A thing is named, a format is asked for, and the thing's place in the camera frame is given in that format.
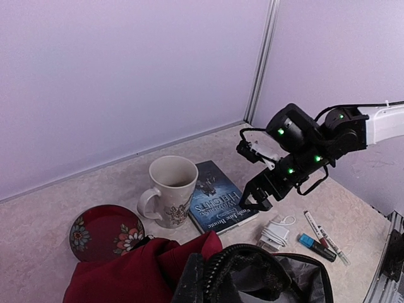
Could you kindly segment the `blue Wuthering Heights book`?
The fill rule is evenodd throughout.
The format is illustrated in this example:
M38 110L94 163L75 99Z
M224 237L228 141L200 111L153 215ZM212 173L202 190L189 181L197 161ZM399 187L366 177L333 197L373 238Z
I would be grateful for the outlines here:
M189 217L201 234L218 235L239 227L258 216L257 210L239 206L242 192L211 160L198 163L198 179Z

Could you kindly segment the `red backpack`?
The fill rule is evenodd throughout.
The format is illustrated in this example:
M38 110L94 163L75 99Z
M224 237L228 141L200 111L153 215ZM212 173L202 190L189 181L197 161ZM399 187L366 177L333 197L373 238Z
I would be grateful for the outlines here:
M185 244L150 240L109 262L79 263L65 302L333 302L322 262L252 244L223 247L214 232Z

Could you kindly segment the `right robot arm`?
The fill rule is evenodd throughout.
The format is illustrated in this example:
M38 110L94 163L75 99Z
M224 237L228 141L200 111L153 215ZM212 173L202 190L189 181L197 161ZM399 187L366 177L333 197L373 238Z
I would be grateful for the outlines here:
M272 155L257 143L248 141L246 132L266 133L287 152L285 157ZM243 128L237 153L251 163L262 162L266 168L247 182L239 206L246 210L268 211L270 197L281 201L296 189L306 196L324 178L306 191L301 190L311 174L335 167L342 156L380 141L403 136L403 102L381 104L334 105L312 118L295 104L277 112L265 128Z

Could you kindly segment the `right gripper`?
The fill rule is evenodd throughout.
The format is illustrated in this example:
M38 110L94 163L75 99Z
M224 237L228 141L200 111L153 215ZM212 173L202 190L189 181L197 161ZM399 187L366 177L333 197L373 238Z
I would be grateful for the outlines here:
M239 206L257 211L271 210L270 196L276 201L282 200L295 186L298 176L298 170L288 165L264 169L252 179L252 184L246 184Z

